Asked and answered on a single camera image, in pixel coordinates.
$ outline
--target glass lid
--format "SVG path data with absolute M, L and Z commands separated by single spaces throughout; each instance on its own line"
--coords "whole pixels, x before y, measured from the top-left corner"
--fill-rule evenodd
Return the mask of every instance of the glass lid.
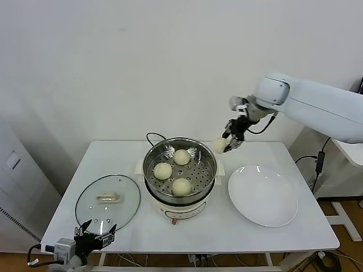
M 91 183 L 79 196 L 75 217 L 79 225 L 92 219 L 87 228 L 91 233 L 107 233 L 115 224 L 119 230 L 134 217 L 140 198 L 140 190 L 131 178 L 104 176 Z

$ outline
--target lid handle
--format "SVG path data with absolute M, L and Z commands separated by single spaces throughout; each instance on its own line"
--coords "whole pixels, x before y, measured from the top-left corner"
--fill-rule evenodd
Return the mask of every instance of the lid handle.
M 96 196 L 97 203 L 119 203 L 121 197 L 116 192 L 103 193 Z

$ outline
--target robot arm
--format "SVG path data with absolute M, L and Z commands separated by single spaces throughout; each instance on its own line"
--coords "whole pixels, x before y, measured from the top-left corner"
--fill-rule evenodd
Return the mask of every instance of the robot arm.
M 237 148 L 244 132 L 269 113 L 287 117 L 345 143 L 363 143 L 363 96 L 328 85 L 272 73 L 246 98 L 232 97 L 230 108 L 240 115 L 231 119 L 222 137 L 223 152 Z

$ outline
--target floor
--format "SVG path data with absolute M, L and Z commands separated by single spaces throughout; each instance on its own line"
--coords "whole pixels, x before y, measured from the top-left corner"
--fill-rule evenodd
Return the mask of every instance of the floor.
M 325 215 L 335 215 L 335 212 L 330 204 L 330 202 L 320 202 L 319 203 Z M 355 224 L 358 232 L 363 237 L 363 209 L 359 207 L 358 201 L 341 201 L 343 208 L 348 213 L 352 222 Z M 342 252 L 346 255 L 363 262 L 363 242 L 353 242 L 349 237 L 343 226 L 333 226 L 333 229 L 338 236 L 340 241 L 340 248 Z M 51 261 L 52 256 L 39 255 L 35 256 L 41 261 Z M 125 254 L 123 257 L 130 259 L 130 256 Z M 146 263 L 146 255 L 145 254 L 133 254 L 135 262 L 145 266 Z M 237 257 L 244 263 L 241 264 L 233 254 L 220 254 L 213 257 L 215 263 L 219 267 L 228 267 L 228 266 L 253 266 L 253 265 L 267 265 L 266 260 L 263 254 L 238 254 Z M 282 253 L 274 253 L 272 254 L 272 260 L 274 264 L 278 264 L 282 258 Z M 90 256 L 90 262 L 93 264 L 98 264 L 100 258 L 100 254 L 93 253 Z M 8 254 L 8 253 L 0 253 L 0 271 L 15 271 L 15 272 L 45 272 L 47 267 L 39 267 L 30 269 L 26 265 L 26 254 Z M 342 265 L 342 271 L 357 271 L 356 268 L 349 259 L 340 257 L 340 263 Z M 307 264 L 309 260 L 307 260 L 300 269 L 302 270 Z M 105 265 L 109 266 L 133 266 L 132 263 L 122 259 L 117 254 L 108 254 L 105 259 Z M 213 267 L 213 263 L 211 258 L 208 258 L 208 265 Z M 147 259 L 147 266 L 152 267 L 194 267 L 193 263 L 188 261 L 188 256 L 186 254 L 150 254 Z M 201 263 L 202 267 L 207 266 L 205 260 Z M 357 264 L 359 269 L 363 271 L 363 265 Z M 315 269 L 313 264 L 306 266 L 304 272 L 315 272 L 321 271 L 320 269 Z

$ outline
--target white table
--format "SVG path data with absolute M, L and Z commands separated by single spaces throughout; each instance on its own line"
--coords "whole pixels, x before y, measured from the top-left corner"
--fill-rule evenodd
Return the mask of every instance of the white table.
M 349 144 L 332 139 L 344 156 L 355 167 L 363 167 L 363 143 Z
M 73 238 L 74 227 L 78 225 L 74 207 L 87 185 L 110 174 L 127 175 L 136 181 L 136 164 L 149 149 L 147 142 L 92 142 L 41 241 L 42 251 L 45 251 L 45 245 L 54 245 L 61 237 Z M 115 242 L 102 251 L 210 254 L 308 252 L 289 255 L 280 263 L 280 270 L 273 270 L 281 271 L 294 266 L 314 251 L 339 247 L 329 222 L 282 143 L 244 142 L 239 149 L 216 157 L 223 163 L 226 176 L 222 177 L 221 186 L 215 186 L 206 209 L 200 215 L 172 225 L 170 220 L 153 210 L 145 185 L 139 184 L 139 210 L 128 225 L 116 232 Z M 233 206 L 227 192 L 228 179 L 234 170 L 249 164 L 266 166 L 288 178 L 299 203 L 297 215 L 291 223 L 277 228 L 259 226 L 242 216 Z

